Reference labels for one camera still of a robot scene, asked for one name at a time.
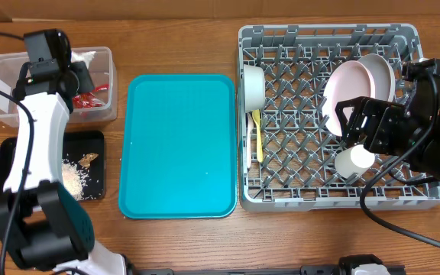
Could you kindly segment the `white paper napkin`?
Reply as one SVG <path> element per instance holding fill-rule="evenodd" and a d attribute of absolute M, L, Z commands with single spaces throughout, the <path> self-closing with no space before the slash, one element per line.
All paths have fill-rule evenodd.
<path fill-rule="evenodd" d="M 90 62 L 93 60 L 95 56 L 95 51 L 85 51 L 85 52 L 76 52 L 73 51 L 71 53 L 71 62 L 85 62 L 88 66 Z"/>

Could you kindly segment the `large white round plate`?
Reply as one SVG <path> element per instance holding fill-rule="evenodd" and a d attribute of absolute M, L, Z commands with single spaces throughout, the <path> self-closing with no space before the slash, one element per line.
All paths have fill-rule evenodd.
<path fill-rule="evenodd" d="M 370 71 L 359 61 L 344 62 L 329 77 L 323 95 L 326 99 L 322 106 L 322 115 L 327 116 L 327 129 L 341 137 L 341 125 L 335 113 L 338 102 L 354 99 L 360 96 L 373 98 L 375 83 Z"/>

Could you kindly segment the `red snack wrapper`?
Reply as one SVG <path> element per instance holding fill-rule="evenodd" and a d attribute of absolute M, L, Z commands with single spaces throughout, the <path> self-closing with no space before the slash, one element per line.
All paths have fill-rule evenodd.
<path fill-rule="evenodd" d="M 78 94 L 73 97 L 73 107 L 74 108 L 94 108 L 102 107 L 105 103 L 99 99 L 96 94 L 98 92 L 107 92 L 109 84 L 96 86 L 91 92 Z"/>

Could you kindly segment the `white ceramic mug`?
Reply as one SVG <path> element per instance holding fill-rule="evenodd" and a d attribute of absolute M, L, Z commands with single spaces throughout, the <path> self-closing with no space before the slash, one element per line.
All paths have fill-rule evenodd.
<path fill-rule="evenodd" d="M 374 153 L 359 144 L 337 154 L 335 169 L 344 178 L 350 177 L 353 173 L 360 176 L 373 166 L 375 159 Z"/>

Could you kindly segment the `grey round plate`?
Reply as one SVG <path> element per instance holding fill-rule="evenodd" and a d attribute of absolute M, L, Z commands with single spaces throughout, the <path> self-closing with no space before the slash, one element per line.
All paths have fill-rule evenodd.
<path fill-rule="evenodd" d="M 374 98 L 392 102 L 395 96 L 396 77 L 391 65 L 380 55 L 370 53 L 358 60 L 371 73 L 374 84 Z"/>

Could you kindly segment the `yellow plastic spoon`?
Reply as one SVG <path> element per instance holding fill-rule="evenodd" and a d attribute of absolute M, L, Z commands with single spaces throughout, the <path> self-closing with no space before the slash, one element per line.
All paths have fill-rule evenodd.
<path fill-rule="evenodd" d="M 264 160 L 264 155 L 263 155 L 263 147 L 262 147 L 262 140 L 261 140 L 261 129 L 260 129 L 260 125 L 261 125 L 261 117 L 260 117 L 260 110 L 253 110 L 251 112 L 253 121 L 254 121 L 254 125 L 255 125 L 255 129 L 256 129 L 256 153 L 257 153 L 257 160 L 259 163 L 262 163 Z"/>

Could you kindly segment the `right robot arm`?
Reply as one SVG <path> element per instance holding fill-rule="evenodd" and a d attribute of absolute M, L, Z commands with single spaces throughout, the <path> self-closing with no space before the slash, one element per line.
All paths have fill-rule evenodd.
<path fill-rule="evenodd" d="M 342 138 L 361 141 L 371 153 L 402 157 L 412 171 L 440 182 L 440 60 L 404 63 L 402 77 L 412 83 L 403 104 L 365 96 L 336 104 Z"/>

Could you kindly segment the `grey bowl of rice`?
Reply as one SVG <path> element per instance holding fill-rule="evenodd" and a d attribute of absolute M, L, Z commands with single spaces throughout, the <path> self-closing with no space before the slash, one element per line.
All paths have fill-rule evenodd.
<path fill-rule="evenodd" d="M 246 112 L 260 110 L 265 104 L 265 75 L 258 66 L 243 66 L 244 107 Z"/>

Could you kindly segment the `brown food scrap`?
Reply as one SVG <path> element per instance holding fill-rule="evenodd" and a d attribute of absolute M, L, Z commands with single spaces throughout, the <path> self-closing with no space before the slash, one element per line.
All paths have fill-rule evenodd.
<path fill-rule="evenodd" d="M 93 162 L 98 156 L 99 155 L 97 153 L 86 154 L 79 160 L 79 165 L 85 169 L 89 169 L 91 162 Z"/>

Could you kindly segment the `pale pink plastic fork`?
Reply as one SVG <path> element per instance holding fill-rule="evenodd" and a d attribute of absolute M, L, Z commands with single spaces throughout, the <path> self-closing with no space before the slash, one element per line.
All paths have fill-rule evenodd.
<path fill-rule="evenodd" d="M 251 132 L 254 129 L 254 121 L 250 113 L 246 114 L 246 122 L 247 122 L 246 159 L 247 159 L 247 168 L 250 169 L 252 164 Z"/>

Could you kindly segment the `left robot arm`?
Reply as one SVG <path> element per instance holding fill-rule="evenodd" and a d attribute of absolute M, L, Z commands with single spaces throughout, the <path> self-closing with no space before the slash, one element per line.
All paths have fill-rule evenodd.
<path fill-rule="evenodd" d="M 8 100 L 18 136 L 0 193 L 0 273 L 10 257 L 22 270 L 130 274 L 128 260 L 95 239 L 92 221 L 63 185 L 64 130 L 73 97 L 93 89 L 84 62 L 27 62 Z"/>

